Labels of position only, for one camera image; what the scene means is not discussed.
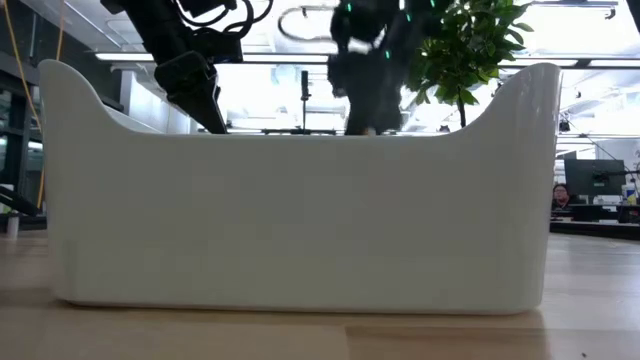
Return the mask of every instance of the potted plant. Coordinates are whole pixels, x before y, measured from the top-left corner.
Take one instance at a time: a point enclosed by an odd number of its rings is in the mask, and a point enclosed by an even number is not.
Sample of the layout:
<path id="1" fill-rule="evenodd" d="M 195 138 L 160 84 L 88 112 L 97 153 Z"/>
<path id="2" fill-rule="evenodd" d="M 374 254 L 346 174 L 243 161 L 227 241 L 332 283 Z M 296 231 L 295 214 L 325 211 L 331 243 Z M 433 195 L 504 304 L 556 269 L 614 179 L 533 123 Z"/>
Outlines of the potted plant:
<path id="1" fill-rule="evenodd" d="M 425 40 L 412 59 L 407 87 L 418 93 L 416 103 L 430 103 L 427 90 L 437 86 L 435 97 L 456 104 L 466 126 L 464 105 L 478 103 L 469 88 L 498 78 L 498 64 L 525 48 L 518 31 L 533 29 L 516 20 L 527 7 L 513 0 L 455 0 L 443 14 L 440 34 Z"/>

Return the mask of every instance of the ceiling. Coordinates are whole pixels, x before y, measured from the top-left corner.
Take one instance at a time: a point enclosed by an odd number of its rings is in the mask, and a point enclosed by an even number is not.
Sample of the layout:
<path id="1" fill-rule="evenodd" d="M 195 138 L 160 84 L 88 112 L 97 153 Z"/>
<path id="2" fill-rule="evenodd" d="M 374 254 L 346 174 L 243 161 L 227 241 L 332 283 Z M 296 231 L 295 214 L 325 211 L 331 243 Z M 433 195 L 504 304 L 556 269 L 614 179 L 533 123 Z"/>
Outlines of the ceiling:
<path id="1" fill-rule="evenodd" d="M 60 14 L 59 0 L 22 0 L 48 20 L 56 23 Z M 267 6 L 265 0 L 252 0 L 256 14 Z M 328 37 L 331 7 L 337 0 L 275 0 L 270 15 L 253 26 L 242 40 L 245 52 L 273 53 L 327 53 L 335 51 L 329 42 L 294 42 L 277 30 L 277 19 L 283 12 L 301 5 L 326 6 L 328 11 L 309 11 L 305 18 L 299 11 L 291 11 L 283 21 L 283 27 L 303 38 Z M 588 5 L 598 5 L 589 0 Z M 66 0 L 63 12 L 65 30 L 94 51 L 144 51 L 141 39 L 126 14 L 110 14 L 99 0 Z M 244 20 L 242 5 L 231 12 L 215 28 L 223 28 L 232 22 Z M 205 14 L 198 21 L 215 17 Z M 532 6 L 522 21 L 535 29 L 526 33 L 527 50 L 520 56 L 546 57 L 636 57 L 640 54 L 640 35 L 624 0 L 615 6 L 611 17 L 608 7 L 550 7 Z M 152 74 L 152 65 L 122 65 L 136 71 L 138 79 L 148 88 L 162 94 Z M 334 99 L 326 81 L 324 66 L 304 67 L 310 71 L 312 98 L 309 121 L 319 128 L 340 128 L 348 113 L 348 102 Z M 220 84 L 223 88 L 220 103 L 229 118 L 240 127 L 290 127 L 299 123 L 299 72 L 294 65 L 227 65 L 221 66 Z M 513 71 L 504 71 L 506 78 Z M 481 105 L 472 107 L 467 116 L 473 119 L 491 101 L 496 84 L 480 87 L 474 95 Z M 640 105 L 640 70 L 571 70 L 564 71 L 562 109 L 564 116 L 578 126 L 579 132 L 640 135 L 640 123 L 633 119 L 631 111 Z M 412 95 L 405 94 L 403 103 L 410 103 Z M 447 105 L 423 105 L 411 112 L 405 130 L 434 132 L 442 124 L 455 130 L 457 112 Z"/>

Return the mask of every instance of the black robotic arm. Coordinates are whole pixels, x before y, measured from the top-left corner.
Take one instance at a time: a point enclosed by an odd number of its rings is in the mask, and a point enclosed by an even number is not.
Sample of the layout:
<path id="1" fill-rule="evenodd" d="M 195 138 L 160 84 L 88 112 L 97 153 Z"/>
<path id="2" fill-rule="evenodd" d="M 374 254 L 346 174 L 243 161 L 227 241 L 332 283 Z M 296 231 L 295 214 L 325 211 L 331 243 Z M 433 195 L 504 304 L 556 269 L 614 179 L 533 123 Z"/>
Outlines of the black robotic arm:
<path id="1" fill-rule="evenodd" d="M 225 134 L 217 98 L 215 64 L 242 62 L 240 39 L 251 25 L 266 17 L 254 18 L 249 0 L 247 19 L 220 32 L 206 26 L 236 8 L 236 0 L 101 0 L 113 14 L 126 11 L 143 39 L 144 47 L 156 63 L 155 78 L 167 92 L 167 99 L 182 108 L 213 134 Z M 338 53 L 328 62 L 328 77 L 335 96 L 347 96 L 351 110 L 346 135 L 362 135 L 373 128 L 381 133 L 401 125 L 400 87 L 404 83 L 412 55 L 427 36 L 437 34 L 440 15 L 453 0 L 340 0 L 331 21 L 331 37 Z M 224 11 L 207 24 L 187 19 L 224 6 Z M 200 25 L 192 30 L 185 25 Z M 233 28 L 241 27 L 238 32 Z M 349 41 L 371 44 L 366 53 L 349 51 Z"/>

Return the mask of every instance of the wooden table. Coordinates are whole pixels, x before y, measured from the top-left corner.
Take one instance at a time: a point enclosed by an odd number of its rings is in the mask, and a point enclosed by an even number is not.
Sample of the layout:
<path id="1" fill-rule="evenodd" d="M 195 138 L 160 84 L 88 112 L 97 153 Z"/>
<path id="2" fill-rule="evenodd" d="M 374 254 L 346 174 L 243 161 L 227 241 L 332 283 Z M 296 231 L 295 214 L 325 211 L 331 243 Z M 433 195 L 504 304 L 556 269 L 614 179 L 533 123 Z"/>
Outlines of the wooden table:
<path id="1" fill-rule="evenodd" d="M 383 316 L 75 308 L 23 236 L 0 240 L 2 360 L 640 359 L 638 243 L 552 236 L 533 312 Z"/>

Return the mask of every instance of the window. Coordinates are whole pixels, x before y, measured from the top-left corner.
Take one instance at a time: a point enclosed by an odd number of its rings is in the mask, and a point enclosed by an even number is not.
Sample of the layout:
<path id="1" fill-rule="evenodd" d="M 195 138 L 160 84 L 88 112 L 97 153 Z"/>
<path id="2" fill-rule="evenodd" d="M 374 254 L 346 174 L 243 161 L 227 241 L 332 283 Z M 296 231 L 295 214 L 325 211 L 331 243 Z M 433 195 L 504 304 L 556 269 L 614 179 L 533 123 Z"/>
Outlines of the window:
<path id="1" fill-rule="evenodd" d="M 7 158 L 7 137 L 0 136 L 0 173 L 4 172 L 4 164 Z"/>
<path id="2" fill-rule="evenodd" d="M 38 194 L 40 192 L 40 178 L 42 175 L 43 165 L 42 155 L 42 144 L 35 141 L 29 141 L 23 196 L 36 205 L 38 203 Z"/>
<path id="3" fill-rule="evenodd" d="M 217 65 L 222 89 L 218 104 L 230 129 L 302 127 L 301 72 L 309 72 L 311 98 L 306 128 L 343 130 L 349 110 L 346 98 L 335 98 L 324 65 Z"/>
<path id="4" fill-rule="evenodd" d="M 38 118 L 42 119 L 42 102 L 40 99 L 40 88 L 38 86 L 33 87 L 33 107 L 36 108 L 36 113 L 38 114 Z M 31 114 L 31 124 L 30 124 L 30 133 L 31 135 L 41 135 L 40 127 L 38 126 L 38 121 L 36 117 Z"/>
<path id="5" fill-rule="evenodd" d="M 0 127 L 9 123 L 9 111 L 11 110 L 11 93 L 0 90 Z"/>

